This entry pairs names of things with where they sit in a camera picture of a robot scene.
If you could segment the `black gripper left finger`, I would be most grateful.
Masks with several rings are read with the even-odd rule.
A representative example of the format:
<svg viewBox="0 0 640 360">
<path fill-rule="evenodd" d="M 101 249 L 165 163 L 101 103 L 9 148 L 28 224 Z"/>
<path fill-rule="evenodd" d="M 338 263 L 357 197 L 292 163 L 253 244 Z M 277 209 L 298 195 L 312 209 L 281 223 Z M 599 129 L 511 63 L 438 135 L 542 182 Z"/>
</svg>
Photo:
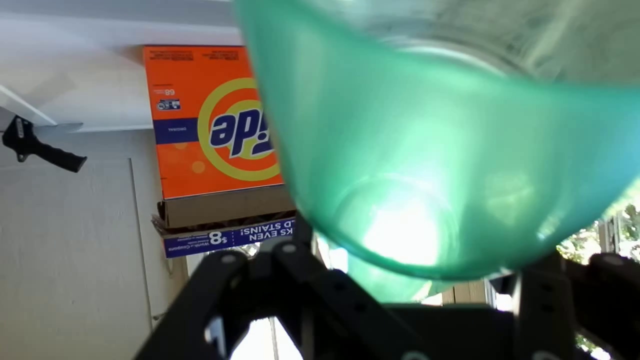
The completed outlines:
<svg viewBox="0 0 640 360">
<path fill-rule="evenodd" d="M 307 360 L 429 360 L 396 315 L 315 257 L 206 257 L 134 360 L 230 360 L 255 321 L 277 319 Z"/>
</svg>

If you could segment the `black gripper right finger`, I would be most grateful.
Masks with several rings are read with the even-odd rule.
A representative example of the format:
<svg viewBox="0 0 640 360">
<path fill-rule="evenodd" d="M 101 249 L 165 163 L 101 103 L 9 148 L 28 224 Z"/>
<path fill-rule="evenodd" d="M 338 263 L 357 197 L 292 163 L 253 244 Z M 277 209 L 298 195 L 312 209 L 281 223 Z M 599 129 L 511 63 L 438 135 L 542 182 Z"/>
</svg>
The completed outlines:
<svg viewBox="0 0 640 360">
<path fill-rule="evenodd" d="M 587 335 L 616 360 L 640 360 L 640 265 L 606 253 L 587 265 L 559 255 L 517 276 L 514 359 L 589 360 Z"/>
</svg>

